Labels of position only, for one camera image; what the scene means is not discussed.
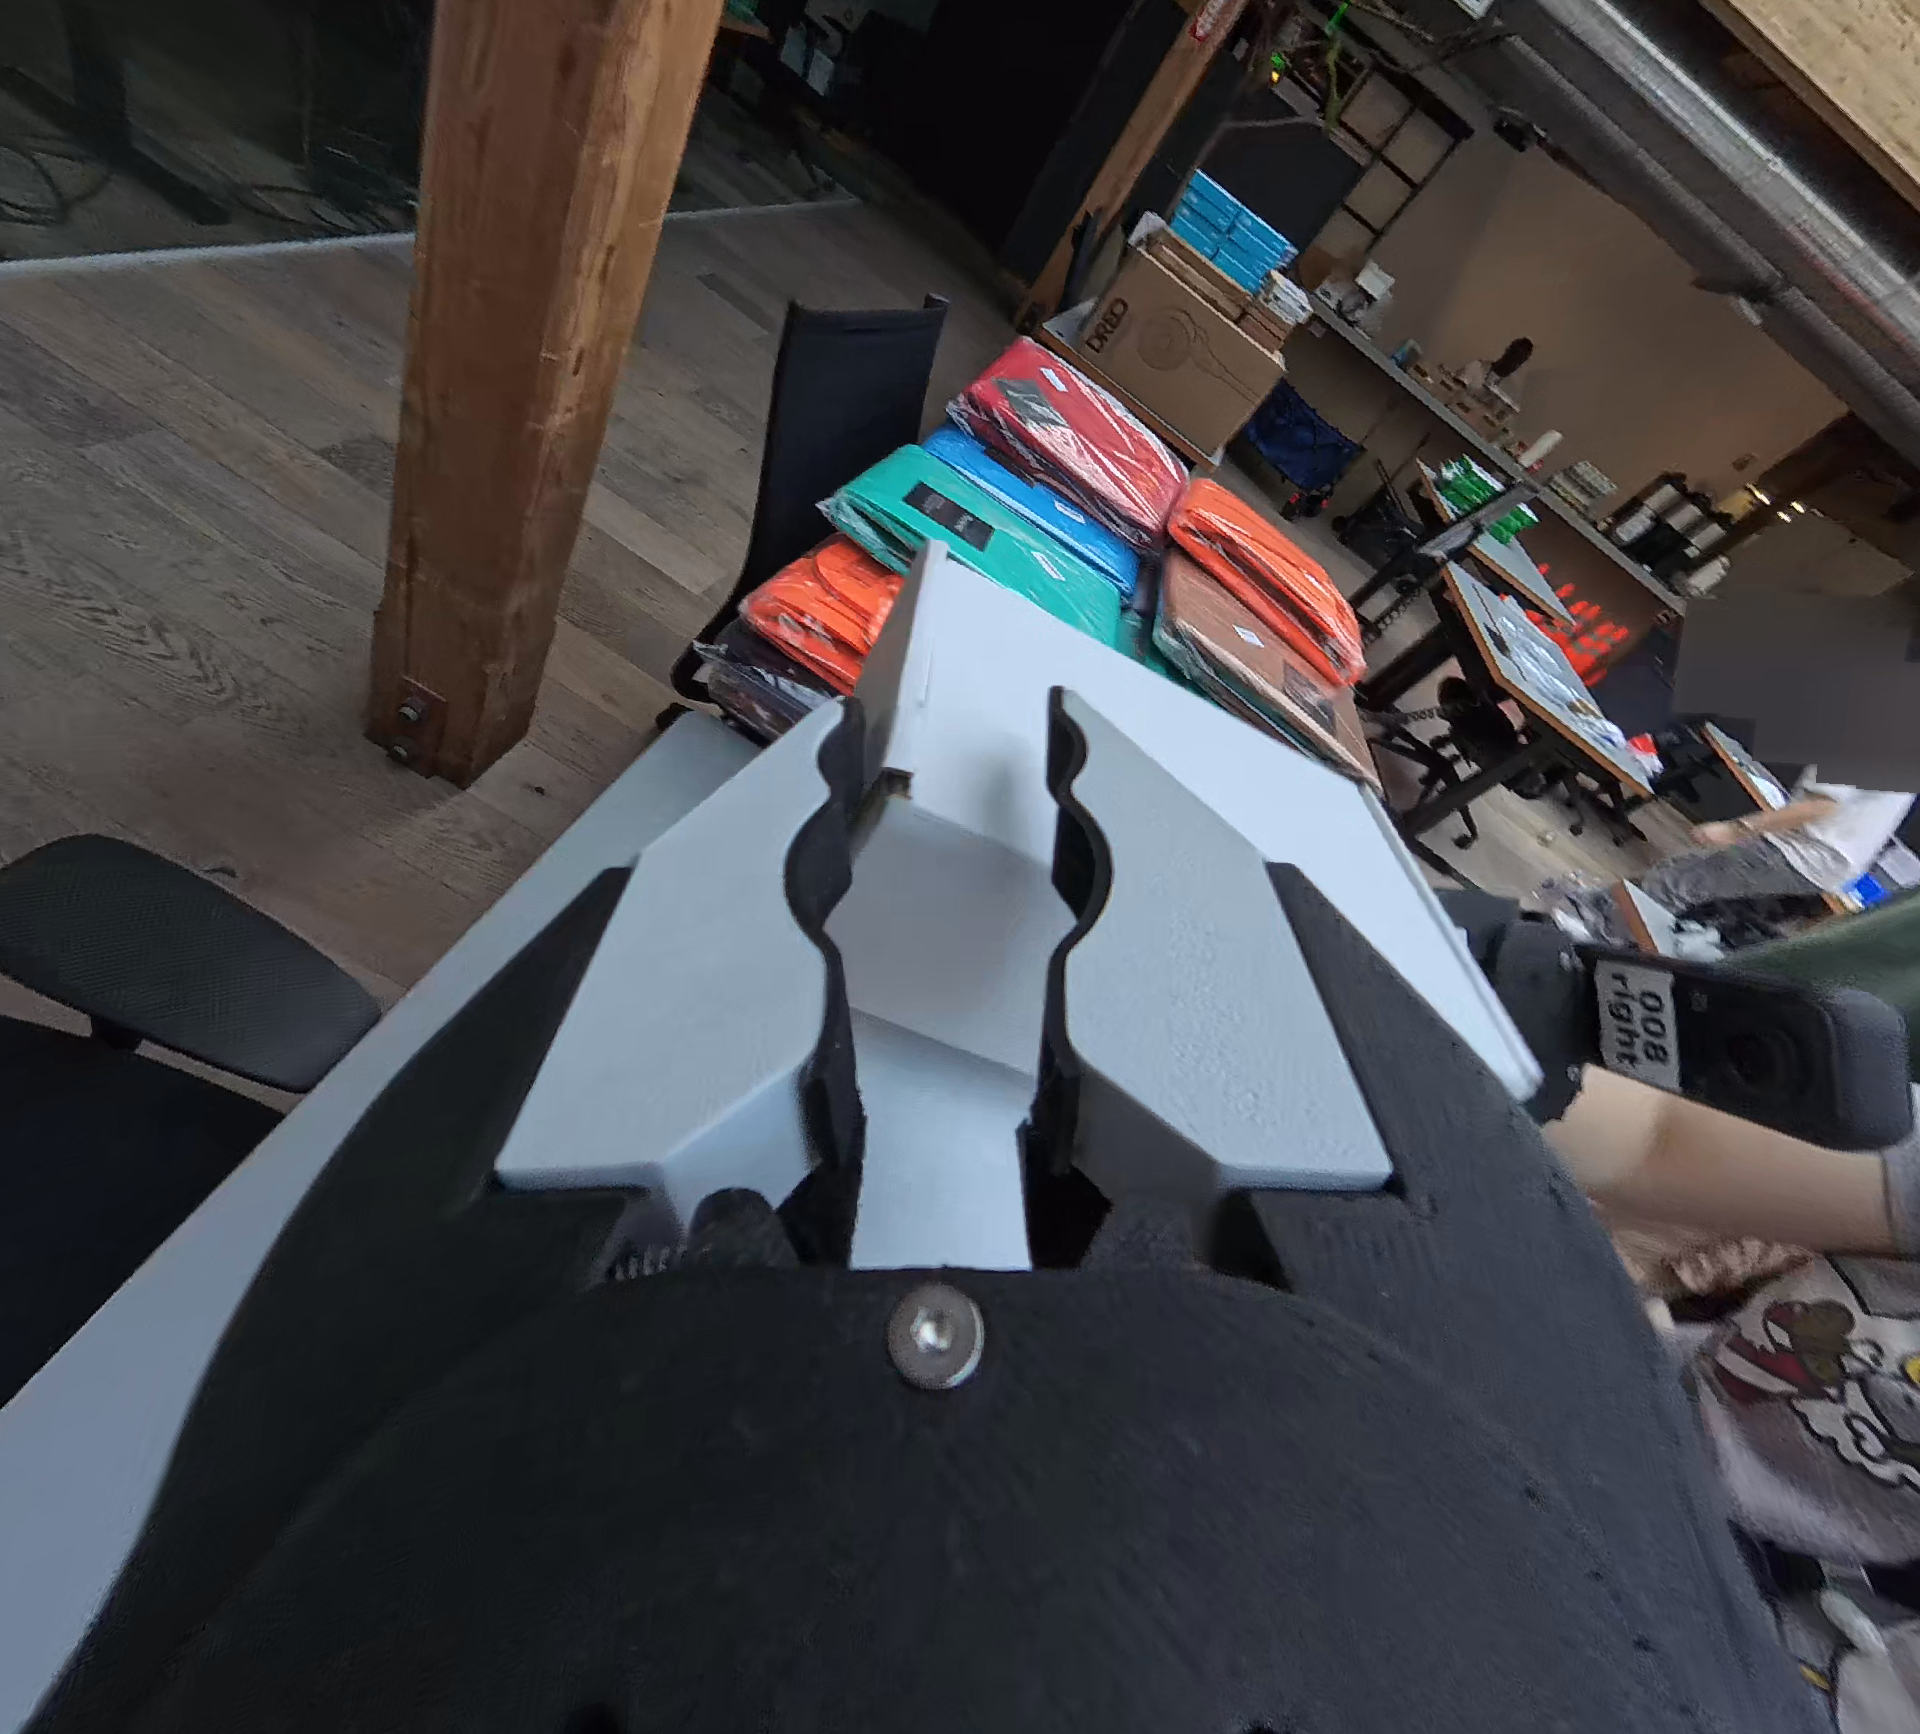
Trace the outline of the slanted wooden beam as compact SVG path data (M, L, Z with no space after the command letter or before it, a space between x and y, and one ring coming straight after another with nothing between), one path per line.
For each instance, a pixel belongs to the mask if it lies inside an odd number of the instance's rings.
M1180 117L1187 111L1210 65L1228 42L1251 0L1247 0L1231 29L1221 33L1210 47L1195 47L1187 39L1187 19L1199 3L1202 0L1195 0L1187 11L1180 33L1167 44L1164 58L1145 81L1119 132L1101 151L1090 186L1075 198L1042 271L1025 284L1014 314L1017 330L1025 330L1030 324L1042 323L1060 310L1070 280L1074 279L1075 263L1087 250L1098 250L1105 234L1121 223L1126 204L1140 176L1156 159Z

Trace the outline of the black office chair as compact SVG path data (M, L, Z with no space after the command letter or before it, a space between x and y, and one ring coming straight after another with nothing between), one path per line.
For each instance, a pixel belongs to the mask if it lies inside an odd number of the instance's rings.
M376 999L211 880L103 834L4 865L4 981L83 1030L2 1020L2 1400L11 1403L309 1094Z

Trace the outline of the wooden-edged work table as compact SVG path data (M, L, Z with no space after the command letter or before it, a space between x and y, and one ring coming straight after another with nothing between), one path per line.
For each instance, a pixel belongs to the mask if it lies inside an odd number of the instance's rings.
M1631 813L1654 800L1656 760L1629 745L1576 679L1565 655L1505 594L1452 563L1433 583L1433 606L1446 613L1460 674L1484 703L1509 711L1514 770L1536 770L1559 788L1576 817L1608 823L1618 839L1635 834Z

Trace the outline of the person's right forearm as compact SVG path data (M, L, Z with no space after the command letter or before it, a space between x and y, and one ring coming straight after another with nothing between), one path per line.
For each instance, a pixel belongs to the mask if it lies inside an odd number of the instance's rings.
M1894 1150L1807 1144L1599 1069L1541 1136L1609 1225L1839 1256L1915 1253Z

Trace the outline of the dark plastic-wrapped package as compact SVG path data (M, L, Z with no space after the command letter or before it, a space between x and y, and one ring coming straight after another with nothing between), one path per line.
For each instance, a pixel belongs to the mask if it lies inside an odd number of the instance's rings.
M868 649L776 623L763 634L731 619L711 641L688 649L689 679L741 730L774 741L830 703L853 695Z

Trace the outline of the long grey counter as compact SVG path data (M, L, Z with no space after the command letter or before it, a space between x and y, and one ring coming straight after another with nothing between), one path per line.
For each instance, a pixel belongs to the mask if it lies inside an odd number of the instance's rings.
M1364 368L1376 382L1383 382L1400 402L1423 410L1441 433L1470 450L1478 463L1505 477L1512 484L1530 483L1534 487L1534 499L1567 531L1570 539L1582 540L1599 556L1606 569L1621 576L1621 581L1633 583L1635 591L1664 611L1668 619L1676 623L1686 619L1692 606L1687 598L1669 593L1652 573L1629 560L1591 520L1584 518L1572 504L1547 489L1546 477L1521 469L1514 457L1478 434L1465 417L1433 393L1425 381L1403 370L1389 354L1381 352L1370 337L1358 330L1317 290L1307 292L1307 314L1309 320L1294 330L1292 341L1303 341L1307 334L1313 334L1336 342L1349 363Z

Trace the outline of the brown plastic-wrapped package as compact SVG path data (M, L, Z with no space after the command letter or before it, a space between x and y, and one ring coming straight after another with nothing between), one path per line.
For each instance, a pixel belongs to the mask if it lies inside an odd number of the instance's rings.
M1189 556L1162 564L1150 638L1162 662L1215 707L1383 792L1352 691Z

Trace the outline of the printed brown carton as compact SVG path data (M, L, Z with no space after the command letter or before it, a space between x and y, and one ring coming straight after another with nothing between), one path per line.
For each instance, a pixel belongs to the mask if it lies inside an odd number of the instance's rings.
M1215 464L1283 381L1289 323L1167 231L1038 329L1189 464Z

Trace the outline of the grey pipe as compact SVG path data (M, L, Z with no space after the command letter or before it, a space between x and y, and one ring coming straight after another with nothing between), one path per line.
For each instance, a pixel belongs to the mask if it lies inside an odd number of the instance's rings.
M1502 0L1499 91L1915 463L1915 209L1692 0Z

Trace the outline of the person's grey shirt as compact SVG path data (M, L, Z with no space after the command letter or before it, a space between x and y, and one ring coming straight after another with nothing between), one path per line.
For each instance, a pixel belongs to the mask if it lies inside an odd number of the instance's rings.
M1824 1188L1750 1221L1608 1226L1674 1319L1737 1527L1817 1560L1915 1564L1915 1134L1837 1154Z

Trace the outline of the blue plastic-wrapped package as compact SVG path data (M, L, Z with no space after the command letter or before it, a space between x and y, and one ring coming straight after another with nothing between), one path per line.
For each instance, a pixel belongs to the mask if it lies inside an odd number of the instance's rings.
M1124 602L1140 593L1140 555L1082 506L1007 466L957 426L946 425L932 430L922 448L996 499L1017 520L1049 537L1067 555L1108 579Z

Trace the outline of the teal plastic-wrapped package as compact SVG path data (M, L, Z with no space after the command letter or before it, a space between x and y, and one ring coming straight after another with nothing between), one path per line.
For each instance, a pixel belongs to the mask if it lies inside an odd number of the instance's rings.
M905 575L930 545L1067 629L1117 655L1137 650L1137 624L1115 587L1043 533L908 444L819 500L828 526L881 566Z

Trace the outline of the blue fabric cart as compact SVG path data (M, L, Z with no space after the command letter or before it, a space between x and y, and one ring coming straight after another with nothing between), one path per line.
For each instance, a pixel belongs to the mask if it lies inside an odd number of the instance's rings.
M1283 484L1283 520L1311 520L1362 459L1362 444L1332 426L1282 379L1239 430L1247 448Z

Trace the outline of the white cardboard box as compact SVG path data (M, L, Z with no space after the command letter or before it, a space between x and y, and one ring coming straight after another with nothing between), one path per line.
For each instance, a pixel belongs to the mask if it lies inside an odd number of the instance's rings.
M868 1127L853 1270L1033 1267L1020 1130L1070 928L1049 880L1053 688L1315 889L1392 975L1392 1040L1423 1002L1512 1101L1534 1096L1539 1064L1365 786L930 546L858 682L874 809L828 920Z

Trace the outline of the stack of blue boxes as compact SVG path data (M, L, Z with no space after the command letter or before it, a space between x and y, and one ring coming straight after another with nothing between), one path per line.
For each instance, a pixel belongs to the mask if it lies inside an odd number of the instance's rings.
M1171 234L1235 286L1257 292L1297 258L1297 246L1204 171L1187 176L1165 219Z

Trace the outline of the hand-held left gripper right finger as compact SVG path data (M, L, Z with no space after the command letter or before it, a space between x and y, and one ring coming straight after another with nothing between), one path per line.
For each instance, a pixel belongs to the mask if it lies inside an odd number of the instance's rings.
M1251 1194L1389 1192L1272 862L1075 691L1047 693L1045 788L1067 932L1020 1127L1033 1267L1079 1267L1126 1212L1207 1253Z

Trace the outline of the wooden post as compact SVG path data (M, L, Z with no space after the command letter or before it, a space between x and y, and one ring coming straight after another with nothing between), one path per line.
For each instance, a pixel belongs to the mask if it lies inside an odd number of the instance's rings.
M436 0L366 737L529 730L726 0Z

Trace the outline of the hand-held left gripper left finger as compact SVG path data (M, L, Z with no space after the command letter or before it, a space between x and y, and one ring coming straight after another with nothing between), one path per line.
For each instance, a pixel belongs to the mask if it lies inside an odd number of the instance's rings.
M868 1125L828 925L865 737L821 704L636 852L494 1160L516 1194L623 1199L596 1267L852 1267Z

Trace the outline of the red plastic-wrapped package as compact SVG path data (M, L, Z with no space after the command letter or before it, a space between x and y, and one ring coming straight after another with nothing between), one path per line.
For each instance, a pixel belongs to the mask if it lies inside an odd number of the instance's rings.
M946 407L1016 474L1036 480L1140 556L1160 553L1187 466L1060 354L1020 337Z

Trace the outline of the black mesh chair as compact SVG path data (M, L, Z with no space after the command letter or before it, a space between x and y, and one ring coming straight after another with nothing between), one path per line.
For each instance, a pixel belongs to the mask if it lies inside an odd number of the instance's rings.
M896 309L788 304L736 601L812 546L819 503L920 438L946 318L942 297Z

